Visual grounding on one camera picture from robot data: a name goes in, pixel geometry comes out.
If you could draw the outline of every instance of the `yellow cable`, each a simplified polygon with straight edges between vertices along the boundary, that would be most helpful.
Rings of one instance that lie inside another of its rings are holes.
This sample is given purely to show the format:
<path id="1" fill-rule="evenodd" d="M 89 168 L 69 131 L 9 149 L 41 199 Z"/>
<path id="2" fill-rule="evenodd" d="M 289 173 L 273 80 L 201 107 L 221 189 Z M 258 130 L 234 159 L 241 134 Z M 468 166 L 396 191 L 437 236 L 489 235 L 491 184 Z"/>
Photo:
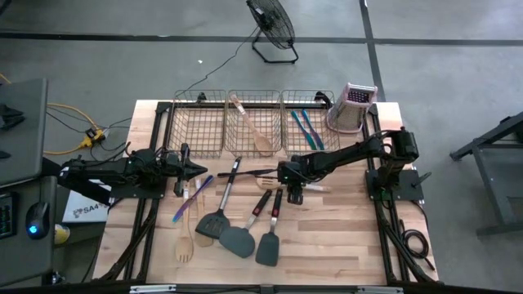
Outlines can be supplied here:
<path id="1" fill-rule="evenodd" d="M 71 150 L 68 150 L 68 151 L 43 151 L 44 154 L 47 154 L 47 155 L 64 155 L 64 154 L 71 154 L 75 151 L 78 151 L 82 148 L 82 146 L 78 146 L 76 147 L 75 149 L 71 149 Z"/>
<path id="2" fill-rule="evenodd" d="M 83 117 L 85 117 L 96 130 L 99 129 L 99 127 L 95 124 L 95 122 L 91 118 L 89 118 L 89 116 L 87 114 L 83 113 L 82 110 L 77 109 L 76 107 L 69 106 L 69 105 L 63 105 L 63 104 L 58 104 L 58 103 L 47 103 L 47 106 L 61 107 L 61 108 L 71 109 L 73 111 L 76 111 L 77 113 L 79 113 Z"/>
<path id="3" fill-rule="evenodd" d="M 7 83 L 11 83 L 11 81 L 9 79 L 7 79 L 6 76 L 3 75 L 2 73 L 0 73 L 0 78 L 3 78 L 4 80 L 6 80 Z"/>

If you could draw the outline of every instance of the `wooden table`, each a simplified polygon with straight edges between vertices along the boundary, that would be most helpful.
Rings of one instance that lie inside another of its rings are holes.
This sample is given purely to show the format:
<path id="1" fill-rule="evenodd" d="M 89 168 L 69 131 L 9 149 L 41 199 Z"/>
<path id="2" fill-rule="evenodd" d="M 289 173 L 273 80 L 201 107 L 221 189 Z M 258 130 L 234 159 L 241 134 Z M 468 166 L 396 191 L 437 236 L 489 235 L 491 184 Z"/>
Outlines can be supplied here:
<path id="1" fill-rule="evenodd" d="M 127 141 L 131 149 L 149 147 L 157 100 L 139 100 L 132 118 Z M 378 103 L 382 129 L 399 129 L 402 126 L 397 103 Z M 163 118 L 164 128 L 167 118 Z M 159 142 L 163 139 L 160 130 Z M 340 135 L 341 147 L 362 140 L 362 134 Z M 284 159 L 283 150 L 270 159 L 244 158 L 240 171 L 275 167 Z M 234 156 L 225 151 L 219 159 L 194 159 L 208 168 L 209 174 L 227 172 L 232 168 Z M 381 285 L 386 284 L 378 226 L 373 203 L 369 201 L 364 171 L 365 160 L 339 167 L 320 183 L 333 187 L 330 194 L 304 191 L 303 205 L 282 201 L 276 226 L 280 239 L 279 263 L 275 268 L 259 265 L 254 255 L 241 259 L 223 248 L 216 240 L 211 247 L 194 245 L 190 262 L 181 263 L 175 258 L 174 248 L 181 232 L 181 222 L 172 223 L 172 217 L 182 204 L 172 192 L 174 180 L 168 182 L 165 198 L 159 207 L 154 243 L 147 276 L 148 283 L 202 283 L 202 284 L 295 284 L 295 285 Z M 226 179 L 215 179 L 204 191 L 206 213 L 217 210 L 226 185 Z M 263 190 L 251 176 L 236 177 L 225 212 L 231 225 L 243 226 Z M 269 230 L 270 208 L 250 229 L 255 240 Z M 136 212 L 136 199 L 125 199 L 110 211 L 96 260 L 94 277 L 106 273 L 128 245 Z M 196 205 L 190 209 L 190 228 L 197 224 Z M 428 239 L 422 213 L 410 202 L 398 202 L 397 211 L 407 229 L 417 229 Z M 141 246 L 136 254 L 135 273 L 140 267 Z M 397 277 L 400 271 L 396 250 L 391 242 L 391 259 Z M 434 262 L 432 252 L 429 259 Z M 437 273 L 425 261 L 418 261 L 433 278 Z"/>

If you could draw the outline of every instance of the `turner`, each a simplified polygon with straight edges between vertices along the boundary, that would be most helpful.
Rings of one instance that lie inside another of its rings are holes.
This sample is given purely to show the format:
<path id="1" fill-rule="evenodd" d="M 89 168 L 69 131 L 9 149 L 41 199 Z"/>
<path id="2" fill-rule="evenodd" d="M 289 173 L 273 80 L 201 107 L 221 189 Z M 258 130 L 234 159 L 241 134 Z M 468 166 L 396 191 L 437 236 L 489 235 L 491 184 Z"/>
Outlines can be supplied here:
<path id="1" fill-rule="evenodd" d="M 226 191 L 223 193 L 223 197 L 221 198 L 220 207 L 216 212 L 207 214 L 199 221 L 198 225 L 196 226 L 196 233 L 200 233 L 209 238 L 218 239 L 220 238 L 221 232 L 224 229 L 230 227 L 230 222 L 223 214 L 223 209 L 226 207 L 230 189 L 232 188 L 232 182 L 235 180 L 234 173 L 238 171 L 239 162 L 241 159 L 241 157 L 238 157 L 235 160 L 235 164 L 232 166 L 232 171 L 230 173 L 233 175 L 229 176 Z"/>
<path id="2" fill-rule="evenodd" d="M 248 232 L 248 230 L 262 212 L 263 207 L 267 203 L 267 200 L 269 200 L 271 194 L 272 191 L 268 189 L 263 196 L 261 196 L 260 201 L 254 207 L 253 213 L 244 228 L 234 226 L 224 229 L 220 236 L 220 244 L 223 247 L 242 258 L 249 257 L 253 254 L 256 244 L 253 236 Z"/>
<path id="3" fill-rule="evenodd" d="M 270 219 L 270 231 L 263 234 L 256 251 L 256 262 L 260 265 L 276 266 L 279 257 L 279 238 L 275 234 L 276 222 L 278 221 L 279 205 L 284 191 L 278 189 L 276 192 L 275 204 L 272 207 L 272 217 Z"/>

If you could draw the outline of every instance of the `power cord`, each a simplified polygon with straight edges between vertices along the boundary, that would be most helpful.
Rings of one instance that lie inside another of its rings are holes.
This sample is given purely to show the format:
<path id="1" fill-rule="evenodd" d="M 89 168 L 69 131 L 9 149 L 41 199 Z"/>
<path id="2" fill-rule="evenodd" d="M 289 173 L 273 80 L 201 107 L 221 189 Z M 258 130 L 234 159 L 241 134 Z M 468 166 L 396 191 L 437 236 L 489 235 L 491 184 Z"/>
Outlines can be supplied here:
<path id="1" fill-rule="evenodd" d="M 425 224 L 427 225 L 427 229 L 428 229 L 427 214 L 423 210 L 423 207 L 418 205 L 415 201 L 412 201 L 412 203 L 421 209 L 423 216 L 425 216 Z M 436 270 L 436 267 L 428 259 L 428 253 L 429 253 L 430 246 L 427 241 L 427 238 L 425 238 L 425 235 L 422 232 L 418 231 L 417 229 L 405 230 L 405 223 L 403 222 L 403 220 L 400 220 L 400 224 L 401 224 L 401 229 L 403 230 L 403 233 L 401 233 L 401 240 L 403 242 L 403 245 L 405 245 L 405 248 L 407 249 L 407 251 L 410 253 L 410 255 L 414 258 L 425 260 L 425 262 L 428 264 L 428 266 L 431 268 L 431 270 Z M 421 251 L 415 251 L 414 249 L 411 248 L 411 246 L 409 244 L 409 240 L 411 238 L 416 238 L 417 240 L 419 240 L 419 242 L 422 244 Z"/>
<path id="2" fill-rule="evenodd" d="M 253 32 L 251 34 L 248 35 L 248 37 L 245 38 L 245 40 L 239 44 L 239 46 L 236 48 L 236 51 L 235 51 L 235 54 L 231 57 L 229 57 L 229 59 L 227 59 L 223 64 L 221 64 L 220 66 L 218 66 L 217 68 L 215 68 L 212 72 L 210 73 L 207 73 L 205 75 L 205 78 L 202 78 L 201 80 L 199 80 L 198 82 L 195 82 L 194 84 L 190 85 L 186 90 L 184 90 L 182 93 L 178 94 L 175 96 L 175 98 L 177 98 L 178 96 L 184 94 L 185 92 L 189 91 L 192 87 L 198 85 L 199 83 L 205 81 L 211 74 L 214 74 L 216 71 L 218 71 L 219 69 L 221 69 L 222 67 L 224 67 L 227 62 L 229 62 L 230 60 L 232 60 L 233 58 L 236 57 L 236 55 L 238 55 L 238 51 L 239 49 L 254 35 L 254 33 L 256 33 L 256 31 L 258 30 L 258 27 L 256 27 Z"/>

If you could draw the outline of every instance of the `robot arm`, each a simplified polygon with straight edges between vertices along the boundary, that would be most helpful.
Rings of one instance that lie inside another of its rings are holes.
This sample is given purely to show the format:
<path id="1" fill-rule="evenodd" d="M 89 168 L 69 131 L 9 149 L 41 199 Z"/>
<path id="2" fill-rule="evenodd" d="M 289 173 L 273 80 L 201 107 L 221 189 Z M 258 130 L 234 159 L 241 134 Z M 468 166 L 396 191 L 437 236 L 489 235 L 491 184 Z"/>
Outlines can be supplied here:
<path id="1" fill-rule="evenodd" d="M 118 198 L 135 195 L 137 198 L 150 198 L 151 193 L 163 193 L 156 190 L 160 181 L 167 177 L 177 177 L 176 187 L 182 187 L 180 183 L 183 180 L 190 180 L 207 172 L 207 168 L 192 163 L 189 155 L 189 146 L 183 144 L 180 157 L 173 151 L 140 149 L 131 152 L 128 158 L 115 161 L 86 161 L 76 158 L 64 163 L 60 176 L 73 183 L 98 179 L 110 185 L 113 191 L 122 190 L 122 194 L 116 196 Z"/>
<path id="2" fill-rule="evenodd" d="M 384 144 L 385 138 L 391 138 L 391 143 Z M 399 131 L 385 131 L 331 153 L 294 155 L 290 162 L 279 162 L 278 180 L 287 185 L 287 201 L 302 204 L 303 184 L 319 181 L 337 167 L 366 158 L 381 158 L 385 164 L 378 169 L 378 178 L 373 184 L 383 189 L 394 189 L 399 184 L 399 174 L 404 165 L 414 162 L 418 156 L 413 133 L 402 127 Z"/>

